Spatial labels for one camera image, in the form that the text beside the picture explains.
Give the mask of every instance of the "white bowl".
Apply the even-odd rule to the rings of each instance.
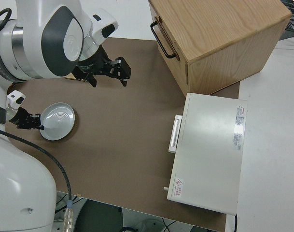
[[[44,130],[40,132],[45,139],[59,140],[71,132],[74,123],[74,110],[66,103],[55,103],[41,114],[41,124]]]

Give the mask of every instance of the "white case handle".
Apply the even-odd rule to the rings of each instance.
[[[179,131],[180,131],[180,126],[181,126],[181,120],[182,120],[181,115],[175,116],[174,126],[172,128],[169,149],[168,149],[168,151],[171,153],[176,153]]]

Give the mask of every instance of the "warning triangle symbol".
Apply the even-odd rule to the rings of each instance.
[[[182,185],[183,183],[181,182],[180,179],[177,179],[177,186]]]

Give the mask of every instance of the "brown table mat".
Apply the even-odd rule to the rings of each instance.
[[[75,111],[73,131],[50,142],[38,130],[6,130],[47,149],[68,173],[73,194],[216,231],[224,231],[226,215],[166,199],[174,155],[168,152],[175,114],[182,114],[185,97],[162,60],[156,41],[109,38],[109,57],[123,56],[132,68],[127,87],[117,79],[97,77],[98,86],[59,79],[31,80],[15,89],[26,95],[22,107],[42,113],[56,102]],[[222,90],[238,97],[238,85]],[[40,160],[67,191],[57,166],[26,145],[18,148]]]

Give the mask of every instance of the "sticker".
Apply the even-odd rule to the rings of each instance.
[[[176,178],[175,185],[174,185],[174,197],[181,197],[182,195],[182,188],[183,188],[183,179]]]
[[[243,145],[243,131],[244,131],[244,118],[245,108],[239,106],[236,112],[235,128],[234,128],[234,148],[240,151]]]

